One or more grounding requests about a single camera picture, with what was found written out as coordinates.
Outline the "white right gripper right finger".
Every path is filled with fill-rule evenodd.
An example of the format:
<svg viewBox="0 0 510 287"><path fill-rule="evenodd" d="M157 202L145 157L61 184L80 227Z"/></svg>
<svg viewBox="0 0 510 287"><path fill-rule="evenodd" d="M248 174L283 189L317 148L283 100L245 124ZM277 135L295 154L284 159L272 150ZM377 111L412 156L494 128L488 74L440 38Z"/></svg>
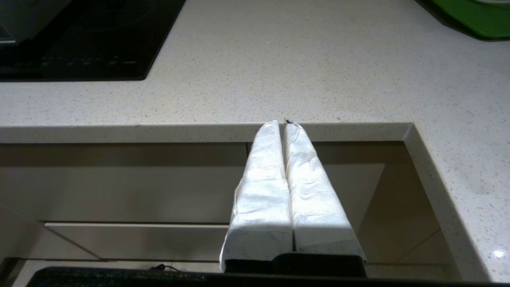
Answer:
<svg viewBox="0 0 510 287"><path fill-rule="evenodd" d="M291 196L297 252L366 256L305 129L287 122L284 130L286 179Z"/></svg>

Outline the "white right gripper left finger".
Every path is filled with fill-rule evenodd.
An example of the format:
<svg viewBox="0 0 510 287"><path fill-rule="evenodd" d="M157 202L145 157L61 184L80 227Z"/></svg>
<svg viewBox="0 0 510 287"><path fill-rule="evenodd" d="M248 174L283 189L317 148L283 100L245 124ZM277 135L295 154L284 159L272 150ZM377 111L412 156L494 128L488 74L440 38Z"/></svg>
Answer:
<svg viewBox="0 0 510 287"><path fill-rule="evenodd" d="M293 250L290 191L277 120L262 125L255 135L234 192L229 224L219 256L222 272L231 260L272 261Z"/></svg>

